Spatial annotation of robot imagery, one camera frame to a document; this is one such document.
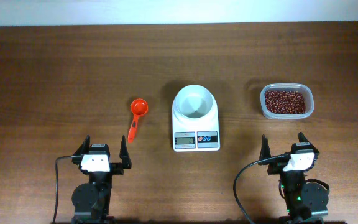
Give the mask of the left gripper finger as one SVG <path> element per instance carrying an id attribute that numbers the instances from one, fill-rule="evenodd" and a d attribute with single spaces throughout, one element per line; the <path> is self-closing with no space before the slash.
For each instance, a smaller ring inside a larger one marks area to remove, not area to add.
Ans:
<path id="1" fill-rule="evenodd" d="M 85 137 L 85 140 L 83 141 L 83 143 L 80 145 L 80 147 L 74 152 L 74 156 L 81 156 L 83 154 L 88 154 L 89 153 L 89 149 L 90 149 L 90 135 L 87 135 Z"/>
<path id="2" fill-rule="evenodd" d="M 132 168 L 132 162 L 131 162 L 131 159 L 129 156 L 129 152 L 127 150 L 125 135 L 123 135 L 122 139 L 121 139 L 121 147 L 120 147 L 119 157 L 121 159 L 123 169 L 131 169 Z"/>

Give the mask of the orange plastic measuring scoop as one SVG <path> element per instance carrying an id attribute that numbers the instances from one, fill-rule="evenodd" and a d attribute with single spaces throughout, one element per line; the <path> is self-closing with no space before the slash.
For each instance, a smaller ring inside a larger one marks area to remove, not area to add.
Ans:
<path id="1" fill-rule="evenodd" d="M 133 119 L 129 128 L 128 141 L 129 143 L 132 143 L 136 136 L 139 118 L 147 114 L 149 106 L 144 99 L 138 98 L 131 103 L 130 109 L 133 114 Z"/>

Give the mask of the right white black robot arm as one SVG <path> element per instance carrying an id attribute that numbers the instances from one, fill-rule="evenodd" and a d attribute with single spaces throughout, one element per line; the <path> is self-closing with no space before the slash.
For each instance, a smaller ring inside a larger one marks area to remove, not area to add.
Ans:
<path id="1" fill-rule="evenodd" d="M 290 152 L 272 156 L 268 139 L 262 136 L 258 165 L 267 165 L 269 175 L 279 175 L 279 192 L 287 206 L 287 216 L 279 223 L 323 223 L 328 214 L 329 185 L 317 179 L 306 179 L 319 156 L 319 151 L 298 133 L 298 142 Z"/>

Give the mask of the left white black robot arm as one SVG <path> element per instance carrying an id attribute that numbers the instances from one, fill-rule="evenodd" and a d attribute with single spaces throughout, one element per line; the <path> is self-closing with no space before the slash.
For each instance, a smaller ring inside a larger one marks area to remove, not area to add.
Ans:
<path id="1" fill-rule="evenodd" d="M 81 146 L 74 152 L 72 163 L 85 176 L 87 183 L 77 186 L 71 196 L 75 208 L 71 222 L 112 223 L 109 218 L 109 206 L 112 190 L 112 178 L 123 175 L 125 169 L 132 167 L 132 162 L 123 136 L 119 150 L 121 162 L 110 162 L 110 150 L 107 144 L 91 144 L 90 137 L 85 137 Z"/>

